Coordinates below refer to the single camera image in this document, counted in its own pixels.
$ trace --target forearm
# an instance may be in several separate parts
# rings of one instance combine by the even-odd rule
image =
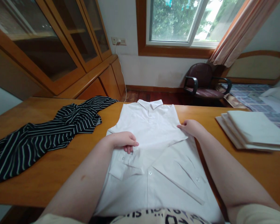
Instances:
[[[263,186],[204,128],[195,136],[227,209],[257,203],[280,211]]]
[[[110,141],[102,139],[63,184],[42,216],[51,213],[89,222],[99,200],[112,152]]]

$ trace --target hand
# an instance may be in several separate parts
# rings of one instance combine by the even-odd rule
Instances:
[[[138,146],[136,137],[131,132],[119,132],[106,136],[108,137],[114,147],[124,147],[124,151],[130,154],[133,152],[133,146]]]
[[[205,128],[196,120],[185,120],[182,124],[178,124],[177,127],[185,130],[194,137],[196,137],[200,131],[205,130]]]

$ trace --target window sill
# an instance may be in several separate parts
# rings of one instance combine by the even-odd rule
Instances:
[[[215,49],[211,48],[189,48],[175,46],[155,46],[139,45],[138,37],[138,55],[154,57],[174,57],[174,58],[205,58],[209,59]]]

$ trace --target chair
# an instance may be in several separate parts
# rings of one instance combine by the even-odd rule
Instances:
[[[224,79],[227,84],[227,90],[221,93],[217,90],[210,89],[212,79]],[[186,80],[184,82],[184,89],[191,95],[211,100],[220,100],[229,93],[232,87],[232,82],[227,78],[213,77],[212,68],[205,63],[198,63],[192,65],[186,74]]]

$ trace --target pink curtain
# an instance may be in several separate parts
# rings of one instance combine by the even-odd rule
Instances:
[[[230,67],[279,2],[280,0],[246,0],[209,61],[214,65]]]

